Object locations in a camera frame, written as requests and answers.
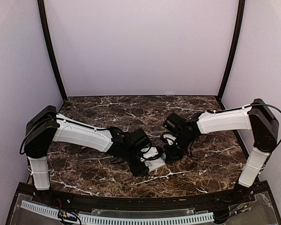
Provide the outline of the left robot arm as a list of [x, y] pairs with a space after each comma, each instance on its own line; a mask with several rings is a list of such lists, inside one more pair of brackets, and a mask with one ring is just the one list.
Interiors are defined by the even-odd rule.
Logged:
[[56, 107], [49, 105], [27, 123], [19, 150], [21, 155], [27, 156], [34, 186], [46, 204], [57, 200], [56, 193], [50, 189], [47, 164], [47, 152], [52, 142], [76, 144], [121, 158], [128, 163], [135, 177], [149, 173], [142, 157], [150, 150], [151, 141], [143, 129], [130, 133], [117, 127], [93, 127], [57, 113]]

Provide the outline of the white remote control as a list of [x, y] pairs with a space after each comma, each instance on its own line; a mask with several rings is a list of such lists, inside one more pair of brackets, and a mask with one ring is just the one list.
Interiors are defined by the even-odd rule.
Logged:
[[165, 161], [162, 158], [152, 160], [152, 161], [145, 161], [145, 165], [149, 168], [149, 172], [153, 172], [164, 165], [166, 165]]

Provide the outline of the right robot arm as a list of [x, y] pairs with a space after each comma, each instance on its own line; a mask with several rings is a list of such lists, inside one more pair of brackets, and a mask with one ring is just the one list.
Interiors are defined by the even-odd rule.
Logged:
[[166, 163], [180, 160], [189, 147], [202, 135], [224, 131], [249, 131], [253, 146], [239, 175], [237, 187], [230, 192], [230, 200], [240, 203], [248, 195], [255, 179], [264, 169], [274, 150], [281, 143], [280, 124], [272, 110], [281, 110], [257, 98], [251, 104], [220, 111], [197, 112], [189, 119], [176, 113], [169, 115], [161, 135], [164, 142]]

